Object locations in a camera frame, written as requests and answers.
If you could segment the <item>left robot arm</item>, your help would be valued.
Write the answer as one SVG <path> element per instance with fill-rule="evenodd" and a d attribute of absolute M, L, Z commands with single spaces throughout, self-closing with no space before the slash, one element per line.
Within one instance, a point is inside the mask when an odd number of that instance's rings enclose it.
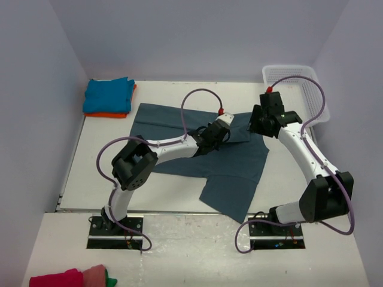
<path fill-rule="evenodd" d="M 155 166 L 179 158 L 207 155 L 230 136 L 233 116 L 225 113 L 206 128 L 192 130 L 172 139 L 146 141 L 142 137 L 123 137 L 107 145 L 127 140 L 124 148 L 112 160 L 112 193 L 103 207 L 101 217 L 104 229 L 112 235 L 124 229 L 124 219 L 132 194 L 146 183 Z"/>

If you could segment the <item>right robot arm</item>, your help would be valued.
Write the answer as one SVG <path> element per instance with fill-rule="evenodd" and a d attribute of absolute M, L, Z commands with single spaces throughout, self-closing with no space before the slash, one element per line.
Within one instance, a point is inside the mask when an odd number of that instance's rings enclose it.
<path fill-rule="evenodd" d="M 307 134 L 302 119 L 286 111 L 278 92 L 260 95 L 249 131 L 278 139 L 300 167 L 307 187 L 298 201 L 270 208 L 267 228 L 282 234 L 289 224 L 324 222 L 351 213 L 354 179 L 331 164 Z"/>

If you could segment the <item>grey-blue t-shirt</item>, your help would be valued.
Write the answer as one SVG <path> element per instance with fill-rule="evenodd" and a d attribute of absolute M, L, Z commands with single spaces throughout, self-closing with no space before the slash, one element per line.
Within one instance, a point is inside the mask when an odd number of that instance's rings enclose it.
<path fill-rule="evenodd" d="M 141 103 L 130 130 L 132 136 L 162 140 L 181 135 L 183 114 L 189 130 L 206 126 L 216 114 L 171 106 Z M 230 126 L 230 139 L 219 150 L 195 158 L 159 164 L 155 172 L 206 178 L 200 200 L 216 211 L 242 223 L 248 213 L 268 156 L 263 137 L 248 131 L 251 113 L 239 113 Z"/>

